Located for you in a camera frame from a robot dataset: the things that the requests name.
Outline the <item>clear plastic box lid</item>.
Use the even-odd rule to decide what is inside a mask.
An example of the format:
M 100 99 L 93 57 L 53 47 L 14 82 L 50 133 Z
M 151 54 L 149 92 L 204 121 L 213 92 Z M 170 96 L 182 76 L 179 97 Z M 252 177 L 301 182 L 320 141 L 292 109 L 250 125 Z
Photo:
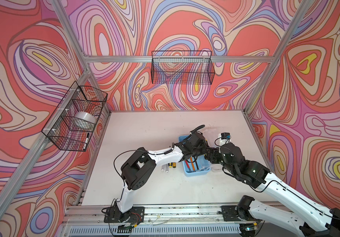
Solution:
M 204 155 L 205 160 L 209 162 L 209 168 L 212 172 L 222 172 L 222 163 L 223 163 L 223 156 L 221 154 L 220 148 L 215 145 L 215 138 L 213 140 L 214 147 L 209 146 L 207 140 L 205 140 L 205 143 L 207 145 L 206 154 Z

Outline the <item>blue plastic tool box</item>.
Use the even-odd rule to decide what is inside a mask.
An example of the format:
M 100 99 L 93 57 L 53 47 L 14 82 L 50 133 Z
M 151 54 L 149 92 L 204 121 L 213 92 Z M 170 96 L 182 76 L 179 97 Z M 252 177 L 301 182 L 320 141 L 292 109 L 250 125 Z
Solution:
M 201 133 L 179 136 L 178 140 L 187 177 L 204 175 L 211 171 L 211 163 L 206 159 L 209 146 Z

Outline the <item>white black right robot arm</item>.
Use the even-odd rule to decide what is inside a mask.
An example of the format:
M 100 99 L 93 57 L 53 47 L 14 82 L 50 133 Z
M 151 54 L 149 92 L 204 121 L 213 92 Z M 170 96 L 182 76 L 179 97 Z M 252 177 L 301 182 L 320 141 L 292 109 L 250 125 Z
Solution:
M 257 193 L 264 193 L 279 201 L 288 211 L 266 205 L 253 197 L 243 195 L 234 214 L 270 222 L 300 237 L 340 237 L 340 209 L 329 209 L 296 191 L 267 167 L 246 160 L 233 143 L 218 148 L 208 147 L 205 158 L 222 165 L 225 174 L 248 185 Z

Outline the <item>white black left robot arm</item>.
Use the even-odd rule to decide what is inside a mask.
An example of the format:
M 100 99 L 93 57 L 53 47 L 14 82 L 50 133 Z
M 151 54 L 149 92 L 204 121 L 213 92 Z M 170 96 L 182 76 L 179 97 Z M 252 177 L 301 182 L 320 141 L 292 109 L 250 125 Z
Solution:
M 148 151 L 141 147 L 135 150 L 121 167 L 125 186 L 117 204 L 119 211 L 126 213 L 132 209 L 135 191 L 147 183 L 156 167 L 203 156 L 207 148 L 205 137 L 196 131 L 167 149 Z

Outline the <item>black marker in basket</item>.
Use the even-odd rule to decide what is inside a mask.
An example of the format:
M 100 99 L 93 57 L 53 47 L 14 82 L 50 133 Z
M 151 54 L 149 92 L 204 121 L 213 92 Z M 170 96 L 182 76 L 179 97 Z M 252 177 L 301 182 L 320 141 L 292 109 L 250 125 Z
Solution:
M 85 142 L 84 142 L 83 151 L 86 151 L 86 149 L 87 149 L 87 146 L 88 146 L 88 143 L 89 143 L 89 138 L 90 138 L 90 133 L 88 132 L 87 135 L 86 135 Z

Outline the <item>grey tape roll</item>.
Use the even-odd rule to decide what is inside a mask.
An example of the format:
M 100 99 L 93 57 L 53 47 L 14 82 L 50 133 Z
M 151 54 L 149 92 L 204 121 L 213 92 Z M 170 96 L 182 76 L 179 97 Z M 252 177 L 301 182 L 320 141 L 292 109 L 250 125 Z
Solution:
M 96 119 L 93 115 L 87 112 L 78 112 L 74 116 L 74 124 L 83 130 L 91 130 L 94 128 Z

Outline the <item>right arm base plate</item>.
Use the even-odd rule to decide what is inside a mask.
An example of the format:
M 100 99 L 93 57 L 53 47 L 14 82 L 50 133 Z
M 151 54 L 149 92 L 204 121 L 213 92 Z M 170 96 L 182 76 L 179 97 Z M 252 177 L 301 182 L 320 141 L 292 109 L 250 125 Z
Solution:
M 244 222 L 260 222 L 261 219 L 254 218 L 249 213 L 249 205 L 223 205 L 221 210 L 218 211 L 224 218 L 224 221 L 244 221 Z

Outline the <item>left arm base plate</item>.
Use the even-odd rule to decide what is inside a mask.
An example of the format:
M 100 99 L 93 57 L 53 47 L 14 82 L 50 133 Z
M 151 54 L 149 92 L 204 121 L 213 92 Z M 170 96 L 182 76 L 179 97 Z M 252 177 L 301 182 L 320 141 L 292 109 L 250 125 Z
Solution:
M 106 207 L 101 210 L 104 214 L 104 223 L 131 223 L 137 224 L 144 220 L 145 207 L 134 206 L 127 212 L 120 212 L 117 206 Z

